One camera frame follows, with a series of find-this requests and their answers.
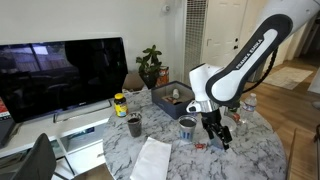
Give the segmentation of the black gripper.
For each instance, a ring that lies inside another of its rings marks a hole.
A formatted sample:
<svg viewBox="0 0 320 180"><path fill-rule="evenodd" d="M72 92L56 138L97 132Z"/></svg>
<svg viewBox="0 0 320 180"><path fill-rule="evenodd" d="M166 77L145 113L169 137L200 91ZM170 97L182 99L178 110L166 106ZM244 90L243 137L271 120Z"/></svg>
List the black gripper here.
<svg viewBox="0 0 320 180"><path fill-rule="evenodd" d="M206 130L209 139L214 139L215 136L221 139L223 148L227 150L229 143L232 141L232 136L227 126L221 125L221 114L219 110L213 112L201 113L203 129Z"/></svg>

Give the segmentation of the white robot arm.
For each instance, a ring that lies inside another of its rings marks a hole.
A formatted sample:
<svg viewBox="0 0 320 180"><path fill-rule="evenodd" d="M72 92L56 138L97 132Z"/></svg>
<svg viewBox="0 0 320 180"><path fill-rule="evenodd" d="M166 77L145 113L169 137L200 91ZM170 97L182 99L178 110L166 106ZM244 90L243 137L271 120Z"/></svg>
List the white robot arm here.
<svg viewBox="0 0 320 180"><path fill-rule="evenodd" d="M252 36L227 66L202 63L191 69L194 100L186 111L202 115L211 145L227 150L232 141L229 128L221 124L219 108L238 107L249 76L319 10L320 0L268 0Z"/></svg>

